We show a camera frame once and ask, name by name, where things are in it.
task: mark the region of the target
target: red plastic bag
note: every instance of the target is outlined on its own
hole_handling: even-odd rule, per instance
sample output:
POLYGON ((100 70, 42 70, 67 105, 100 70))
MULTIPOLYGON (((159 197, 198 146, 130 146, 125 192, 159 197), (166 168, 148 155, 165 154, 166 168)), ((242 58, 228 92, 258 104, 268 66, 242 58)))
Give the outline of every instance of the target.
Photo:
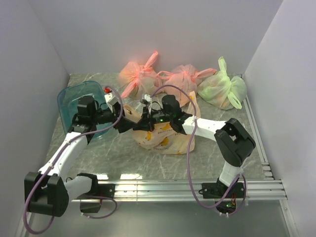
MULTIPOLYGON (((189 94, 194 91, 195 93, 198 91, 198 85, 201 84, 202 78, 211 76, 216 73, 216 70, 213 68, 209 68, 199 72, 194 66, 181 65, 176 67, 174 70, 170 72, 160 71, 157 74, 158 79, 166 80, 165 85, 175 85, 180 89, 183 89, 185 93, 189 94)), ((164 91, 169 95, 175 95, 176 99, 179 101, 180 106, 184 106, 189 102, 188 98, 181 93, 176 88, 171 86, 167 86, 163 88, 164 91)))
POLYGON ((118 83, 121 87, 126 86, 121 94, 122 98, 127 96, 140 99, 142 94, 152 95, 162 85, 161 79, 156 77, 152 64, 156 61, 158 52, 155 51, 145 65, 129 62, 118 75, 118 83))

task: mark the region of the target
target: white wall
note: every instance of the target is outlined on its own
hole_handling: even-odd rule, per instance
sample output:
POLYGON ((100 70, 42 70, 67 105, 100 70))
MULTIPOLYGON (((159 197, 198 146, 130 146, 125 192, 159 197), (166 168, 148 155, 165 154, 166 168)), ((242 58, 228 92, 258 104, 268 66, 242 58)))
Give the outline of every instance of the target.
POLYGON ((27 0, 0 0, 0 235, 12 237, 24 177, 46 157, 68 75, 27 0))
POLYGON ((282 0, 29 0, 69 73, 191 63, 244 73, 282 0))
POLYGON ((302 237, 316 233, 315 9, 315 0, 284 0, 245 72, 268 160, 302 237))

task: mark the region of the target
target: green plastic bag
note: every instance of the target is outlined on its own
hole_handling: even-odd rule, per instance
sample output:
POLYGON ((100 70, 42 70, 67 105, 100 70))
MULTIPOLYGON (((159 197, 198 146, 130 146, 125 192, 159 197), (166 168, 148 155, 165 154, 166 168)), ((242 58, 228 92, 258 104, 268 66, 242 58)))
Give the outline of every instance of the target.
POLYGON ((220 71, 205 79, 198 87, 198 94, 208 103, 222 109, 242 108, 246 98, 247 87, 243 79, 233 77, 230 80, 226 72, 226 62, 223 57, 218 59, 220 71))

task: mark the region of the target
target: bag handle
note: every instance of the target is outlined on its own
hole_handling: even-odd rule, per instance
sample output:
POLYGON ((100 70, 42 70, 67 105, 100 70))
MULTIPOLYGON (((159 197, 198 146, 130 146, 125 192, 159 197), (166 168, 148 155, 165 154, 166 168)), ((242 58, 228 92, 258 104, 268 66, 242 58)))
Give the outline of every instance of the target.
POLYGON ((158 58, 158 52, 155 51, 150 58, 148 59, 147 63, 144 65, 144 69, 149 68, 158 58))
POLYGON ((157 78, 162 79, 162 80, 169 80, 173 73, 167 72, 167 71, 160 71, 157 73, 157 78))
POLYGON ((218 65, 219 65, 219 69, 220 69, 222 72, 224 72, 225 75, 227 75, 227 73, 226 73, 226 69, 227 69, 227 67, 226 67, 226 62, 225 62, 225 59, 224 59, 223 57, 220 57, 220 58, 218 59, 218 65))
POLYGON ((235 96, 234 93, 231 91, 228 93, 228 100, 229 102, 236 108, 236 109, 242 109, 241 102, 238 100, 238 98, 235 96))
POLYGON ((216 69, 209 68, 209 69, 205 69, 203 71, 200 71, 200 72, 196 73, 194 75, 194 77, 195 78, 205 78, 205 77, 214 75, 216 72, 217 72, 216 69))
POLYGON ((125 88, 125 90, 123 91, 123 93, 120 95, 122 99, 126 98, 127 96, 129 96, 129 94, 132 92, 132 90, 137 86, 137 82, 136 81, 132 81, 128 84, 128 86, 125 88))

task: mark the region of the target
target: gray floor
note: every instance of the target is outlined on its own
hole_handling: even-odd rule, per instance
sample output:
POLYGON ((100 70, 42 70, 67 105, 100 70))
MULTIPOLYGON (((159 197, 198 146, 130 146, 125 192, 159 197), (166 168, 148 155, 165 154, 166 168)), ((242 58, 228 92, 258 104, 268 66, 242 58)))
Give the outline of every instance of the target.
MULTIPOLYGON (((72 74, 69 85, 75 85, 85 80, 95 80, 102 86, 113 85, 120 92, 116 82, 117 74, 72 74)), ((124 103, 138 110, 138 101, 126 98, 124 103)), ((223 111, 206 103, 197 96, 197 103, 201 110, 201 117, 212 120, 228 120, 237 118, 252 135, 249 119, 245 108, 223 111)), ((46 161, 56 152, 65 138, 60 118, 57 121, 46 161)), ((196 146, 191 152, 191 174, 193 178, 217 178, 221 173, 224 159, 214 141, 197 137, 196 146)), ((265 178, 258 150, 244 163, 244 174, 248 179, 265 178)), ((100 178, 110 179, 182 179, 187 177, 185 155, 161 155, 145 150, 137 145, 132 138, 132 131, 118 134, 110 130, 103 136, 94 138, 89 146, 81 153, 69 171, 69 176, 78 173, 94 173, 100 178)))
MULTIPOLYGON (((103 203, 98 216, 113 208, 103 203)), ((44 228, 50 217, 36 215, 32 228, 44 228)), ((71 203, 43 237, 289 237, 279 201, 253 201, 239 213, 219 217, 195 202, 124 202, 106 219, 80 215, 71 203)))

